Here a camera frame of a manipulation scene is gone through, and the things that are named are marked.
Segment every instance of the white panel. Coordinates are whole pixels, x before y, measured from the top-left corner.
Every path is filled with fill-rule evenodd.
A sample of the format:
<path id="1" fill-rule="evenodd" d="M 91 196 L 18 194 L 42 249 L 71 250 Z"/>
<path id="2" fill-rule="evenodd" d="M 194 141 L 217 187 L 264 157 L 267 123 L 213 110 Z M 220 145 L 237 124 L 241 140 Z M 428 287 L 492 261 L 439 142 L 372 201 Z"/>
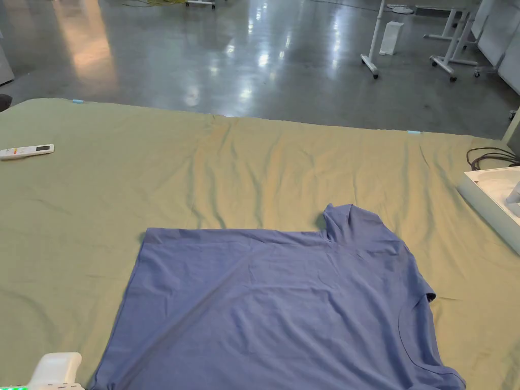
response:
<path id="1" fill-rule="evenodd" d="M 497 0 L 493 6 L 478 48 L 495 66 L 505 52 L 520 23 L 520 0 Z"/>
<path id="2" fill-rule="evenodd" d="M 498 74 L 520 95 L 520 29 L 505 51 L 504 61 L 498 69 Z"/>
<path id="3" fill-rule="evenodd" d="M 477 15 L 475 16 L 475 22 L 471 26 L 471 32 L 474 36 L 478 36 L 484 26 L 486 18 L 491 12 L 491 8 L 497 0 L 482 0 L 480 7 L 478 8 Z"/>
<path id="4" fill-rule="evenodd" d="M 9 62 L 7 62 L 7 58 L 0 46 L 0 84 L 7 83 L 14 79 L 15 76 L 12 73 L 11 67 L 9 66 Z"/>

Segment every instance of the metal frame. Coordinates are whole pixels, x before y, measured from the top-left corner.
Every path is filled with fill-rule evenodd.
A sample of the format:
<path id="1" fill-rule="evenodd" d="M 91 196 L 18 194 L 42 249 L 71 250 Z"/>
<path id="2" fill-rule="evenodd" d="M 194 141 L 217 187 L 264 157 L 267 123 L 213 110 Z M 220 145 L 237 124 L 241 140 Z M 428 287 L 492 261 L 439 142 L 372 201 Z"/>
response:
<path id="1" fill-rule="evenodd" d="M 215 9 L 215 0 L 207 2 L 204 0 L 185 0 L 186 7 L 188 7 L 191 4 L 207 4 L 211 5 L 211 8 Z"/>
<path id="2" fill-rule="evenodd" d="M 381 19 L 383 17 L 383 10 L 385 7 L 385 0 L 381 0 L 381 4 L 379 6 L 378 17 L 375 22 L 374 34 L 372 36 L 372 42 L 370 43 L 370 51 L 368 55 L 362 54 L 361 61 L 368 67 L 374 79 L 379 77 L 379 69 L 374 64 L 374 52 L 375 52 L 375 43 L 378 39 L 378 33 L 381 28 Z M 457 28 L 455 29 L 455 33 L 452 37 L 448 37 L 448 33 L 453 23 L 453 18 L 455 17 L 456 8 L 452 9 L 450 12 L 450 17 L 448 18 L 448 23 L 444 27 L 443 35 L 450 40 L 450 44 L 448 46 L 448 50 L 444 56 L 431 56 L 430 61 L 432 62 L 432 66 L 439 65 L 444 71 L 446 71 L 450 75 L 450 81 L 457 80 L 457 76 L 455 75 L 455 70 L 449 65 L 452 63 L 459 63 L 463 65 L 470 66 L 478 66 L 478 63 L 475 61 L 458 59 L 463 47 L 468 44 L 467 38 L 471 32 L 471 26 L 475 21 L 475 9 L 465 10 L 462 13 L 462 18 L 457 23 Z"/>
<path id="3" fill-rule="evenodd" d="M 438 40 L 438 41 L 450 41 L 451 40 L 451 36 L 449 36 L 449 33 L 450 33 L 450 30 L 451 30 L 451 27 L 453 26 L 453 20 L 455 18 L 455 14 L 456 13 L 457 13 L 457 10 L 452 8 L 451 11 L 450 11 L 450 16 L 448 17 L 448 20 L 446 21 L 446 25 L 444 26 L 444 30 L 443 30 L 442 35 L 424 34 L 423 38 L 425 38 L 425 39 L 432 39 L 432 40 Z M 477 45 L 478 41 L 480 41 L 480 37 L 482 36 L 482 32 L 483 31 L 484 31 L 484 28 L 482 28 L 480 30 L 480 34 L 478 35 L 478 37 L 474 41 L 466 41 L 466 42 L 464 42 L 464 46 Z"/>
<path id="4" fill-rule="evenodd" d="M 463 47 L 467 43 L 467 38 L 469 37 L 471 32 L 471 26 L 475 21 L 475 14 L 476 12 L 474 9 L 464 11 L 462 13 L 462 18 L 460 19 L 459 23 L 457 23 L 457 28 L 455 29 L 455 32 L 450 39 L 450 44 L 448 46 L 448 50 L 446 51 L 446 55 L 430 57 L 432 65 L 439 65 L 441 69 L 443 69 L 450 75 L 450 81 L 452 82 L 457 80 L 457 76 L 455 74 L 455 70 L 449 65 L 451 62 L 458 63 L 461 65 L 469 65 L 473 67 L 478 66 L 478 62 L 476 61 L 469 61 L 458 58 L 462 52 Z"/>
<path id="5" fill-rule="evenodd" d="M 381 0 L 381 5 L 379 6 L 378 18 L 375 22 L 374 35 L 372 36 L 372 43 L 370 44 L 370 51 L 368 52 L 368 56 L 365 54 L 361 54 L 361 61 L 368 66 L 368 69 L 372 72 L 374 79 L 379 77 L 379 70 L 377 66 L 372 62 L 374 57 L 375 50 L 375 41 L 378 39 L 379 28 L 381 27 L 381 18 L 383 17 L 383 10 L 385 9 L 385 0 Z"/>

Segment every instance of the table leg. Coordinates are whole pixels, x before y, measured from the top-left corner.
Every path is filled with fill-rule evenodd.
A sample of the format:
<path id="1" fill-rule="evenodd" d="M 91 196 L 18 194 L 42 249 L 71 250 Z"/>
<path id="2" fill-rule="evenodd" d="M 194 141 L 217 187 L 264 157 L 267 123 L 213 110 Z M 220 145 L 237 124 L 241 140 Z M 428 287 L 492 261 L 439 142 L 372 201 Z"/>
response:
<path id="1" fill-rule="evenodd" d="M 374 35 L 372 36 L 372 43 L 370 44 L 370 51 L 368 53 L 368 57 L 365 54 L 361 55 L 361 61 L 368 66 L 368 69 L 372 72 L 374 79 L 377 79 L 379 77 L 379 70 L 374 65 L 373 57 L 374 57 L 374 51 L 375 51 L 375 41 L 378 39 L 378 33 L 379 28 L 381 27 L 381 19 L 383 17 L 383 10 L 385 8 L 385 0 L 381 0 L 381 5 L 379 6 L 379 12 L 378 12 L 378 18 L 375 22 L 375 29 L 374 29 Z"/>

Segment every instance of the black cable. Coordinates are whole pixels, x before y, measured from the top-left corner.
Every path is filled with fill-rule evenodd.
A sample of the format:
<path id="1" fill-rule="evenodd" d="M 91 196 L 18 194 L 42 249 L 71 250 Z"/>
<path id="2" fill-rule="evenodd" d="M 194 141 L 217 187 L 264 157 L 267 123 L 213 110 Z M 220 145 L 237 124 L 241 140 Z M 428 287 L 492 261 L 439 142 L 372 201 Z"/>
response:
<path id="1" fill-rule="evenodd" d="M 500 152 L 487 152 L 477 157 L 475 160 L 470 161 L 470 153 L 474 150 L 499 150 Z M 467 151 L 466 153 L 466 161 L 470 165 L 472 171 L 480 171 L 480 162 L 483 160 L 499 160 L 499 161 L 507 161 L 511 164 L 509 166 L 520 166 L 520 158 L 518 158 L 514 153 L 509 152 L 508 150 L 500 149 L 500 148 L 473 148 Z"/>
<path id="2" fill-rule="evenodd" d="M 331 1 L 328 1 L 328 0 L 309 0 L 310 2 L 313 2 L 313 3 L 326 3 L 326 4 L 334 4 L 334 5 L 343 5 L 345 7 L 350 7 L 350 8 L 356 8 L 356 9 L 363 9 L 365 11 L 373 11 L 373 12 L 379 12 L 379 9 L 373 9 L 373 8 L 365 8 L 365 7 L 358 7 L 357 5 L 352 5 L 352 4 L 344 4 L 344 3 L 336 3 L 336 2 L 331 2 Z"/>

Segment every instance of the white device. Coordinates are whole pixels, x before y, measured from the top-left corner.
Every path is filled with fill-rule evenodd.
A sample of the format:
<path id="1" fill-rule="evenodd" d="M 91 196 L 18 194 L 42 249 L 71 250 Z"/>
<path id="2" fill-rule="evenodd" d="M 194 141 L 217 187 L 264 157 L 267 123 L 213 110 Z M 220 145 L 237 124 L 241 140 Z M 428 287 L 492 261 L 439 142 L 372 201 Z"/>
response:
<path id="1" fill-rule="evenodd" d="M 83 390 L 75 383 L 76 371 L 81 363 L 77 352 L 57 352 L 44 355 L 26 386 L 0 387 L 0 390 Z"/>
<path id="2" fill-rule="evenodd" d="M 509 210 L 511 210 L 517 217 L 520 217 L 520 181 L 505 199 L 505 203 Z"/>
<path id="3" fill-rule="evenodd" d="M 457 189 L 520 254 L 520 166 L 464 172 Z"/>
<path id="4" fill-rule="evenodd" d="M 54 152 L 54 145 L 25 146 L 22 148 L 11 148 L 0 150 L 0 160 L 23 159 L 38 154 L 48 154 Z"/>

